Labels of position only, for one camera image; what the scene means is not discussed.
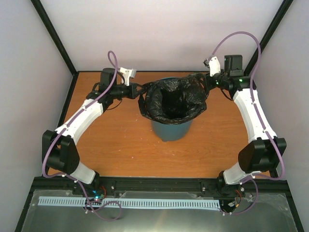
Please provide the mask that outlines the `black plastic trash bag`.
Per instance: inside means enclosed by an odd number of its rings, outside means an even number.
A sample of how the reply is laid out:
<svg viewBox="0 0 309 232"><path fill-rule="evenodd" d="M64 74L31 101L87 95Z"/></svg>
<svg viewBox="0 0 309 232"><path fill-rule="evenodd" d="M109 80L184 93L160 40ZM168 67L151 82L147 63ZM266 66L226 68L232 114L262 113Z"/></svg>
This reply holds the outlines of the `black plastic trash bag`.
<svg viewBox="0 0 309 232"><path fill-rule="evenodd" d="M207 110L210 89L204 73L169 77L143 85L138 104L140 114L162 124L178 125Z"/></svg>

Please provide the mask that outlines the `teal plastic trash bin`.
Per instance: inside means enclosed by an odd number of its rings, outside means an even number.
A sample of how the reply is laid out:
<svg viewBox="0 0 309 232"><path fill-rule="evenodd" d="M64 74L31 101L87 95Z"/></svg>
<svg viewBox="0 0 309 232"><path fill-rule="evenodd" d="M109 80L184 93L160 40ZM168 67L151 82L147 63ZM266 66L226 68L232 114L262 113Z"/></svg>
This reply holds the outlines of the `teal plastic trash bin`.
<svg viewBox="0 0 309 232"><path fill-rule="evenodd" d="M185 99L185 88L177 77L164 78L160 83L163 85L152 96L156 109L152 129L163 142L177 141L188 133L193 122L186 119L190 106Z"/></svg>

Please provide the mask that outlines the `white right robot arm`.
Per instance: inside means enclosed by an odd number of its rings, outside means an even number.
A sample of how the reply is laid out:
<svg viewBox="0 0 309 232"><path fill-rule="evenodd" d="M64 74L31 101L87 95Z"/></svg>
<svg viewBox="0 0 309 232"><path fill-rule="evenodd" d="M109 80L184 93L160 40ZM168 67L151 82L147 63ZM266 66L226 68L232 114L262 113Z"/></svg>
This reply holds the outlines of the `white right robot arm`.
<svg viewBox="0 0 309 232"><path fill-rule="evenodd" d="M220 172L217 178L218 193L227 196L245 180L271 173L282 165L287 144L268 123L253 79L244 74L242 56L227 55L224 61L223 69L216 56L204 61L210 70L206 83L210 89L217 87L222 92L228 91L226 96L238 107L248 135L248 144L239 152L237 163Z"/></svg>

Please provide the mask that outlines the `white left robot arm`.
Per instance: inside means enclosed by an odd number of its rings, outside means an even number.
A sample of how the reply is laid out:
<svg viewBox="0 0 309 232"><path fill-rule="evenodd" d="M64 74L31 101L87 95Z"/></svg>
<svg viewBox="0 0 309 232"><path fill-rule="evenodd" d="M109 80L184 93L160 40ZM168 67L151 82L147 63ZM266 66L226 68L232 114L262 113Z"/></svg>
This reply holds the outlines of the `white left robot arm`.
<svg viewBox="0 0 309 232"><path fill-rule="evenodd" d="M46 169L57 170L57 175L83 183L89 194L100 190L99 173L81 162L77 143L86 129L101 116L114 100L135 99L138 95L136 83L130 79L135 69L104 68L100 81L95 83L82 106L63 125L54 131L47 130L42 136L42 174L49 178Z"/></svg>

